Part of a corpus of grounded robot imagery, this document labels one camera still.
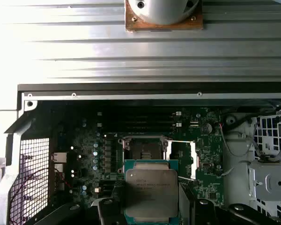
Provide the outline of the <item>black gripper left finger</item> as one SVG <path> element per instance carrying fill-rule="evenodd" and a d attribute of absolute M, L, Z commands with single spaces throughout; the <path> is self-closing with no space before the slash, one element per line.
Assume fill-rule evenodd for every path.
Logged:
<path fill-rule="evenodd" d="M 80 205 L 64 204 L 36 225 L 123 225 L 125 216 L 123 203 L 125 184 L 116 182 L 109 198 L 97 199 L 88 209 Z"/>

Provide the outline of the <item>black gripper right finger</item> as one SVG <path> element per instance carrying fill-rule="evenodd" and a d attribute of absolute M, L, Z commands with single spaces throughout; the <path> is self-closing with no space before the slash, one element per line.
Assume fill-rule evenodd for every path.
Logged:
<path fill-rule="evenodd" d="M 267 216 L 245 204 L 219 207 L 209 199 L 197 198 L 190 187 L 178 183 L 180 225 L 281 225 L 278 217 Z"/>

